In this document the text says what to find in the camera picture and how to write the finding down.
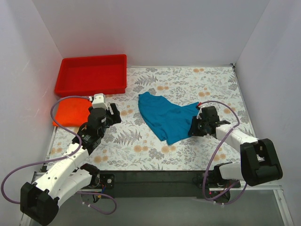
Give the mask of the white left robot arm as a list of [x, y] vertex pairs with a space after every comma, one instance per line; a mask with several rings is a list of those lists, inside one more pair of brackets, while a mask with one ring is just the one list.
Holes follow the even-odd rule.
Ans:
[[21, 212], [47, 226], [61, 205], [82, 188], [113, 188], [112, 174], [102, 173], [96, 166], [82, 162], [100, 145], [106, 129], [118, 123], [121, 117], [115, 103], [108, 109], [90, 107], [87, 122], [81, 125], [64, 158], [36, 181], [21, 187]]

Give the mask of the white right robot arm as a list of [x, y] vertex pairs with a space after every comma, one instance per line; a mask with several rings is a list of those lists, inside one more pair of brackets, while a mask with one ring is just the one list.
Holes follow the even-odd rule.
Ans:
[[214, 106], [197, 107], [198, 115], [192, 118], [190, 136], [210, 135], [231, 146], [240, 154], [239, 163], [221, 163], [204, 174], [207, 183], [226, 186], [230, 180], [243, 180], [249, 186], [280, 180], [283, 171], [273, 142], [249, 136], [228, 121], [221, 121]]

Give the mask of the teal t shirt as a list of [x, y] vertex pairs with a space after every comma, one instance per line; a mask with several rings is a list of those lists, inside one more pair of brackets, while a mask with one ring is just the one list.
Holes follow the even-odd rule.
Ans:
[[138, 99], [143, 120], [158, 139], [166, 141], [168, 145], [190, 137], [188, 133], [192, 117], [198, 113], [196, 105], [197, 103], [179, 106], [163, 96], [154, 96], [149, 92], [140, 94]]

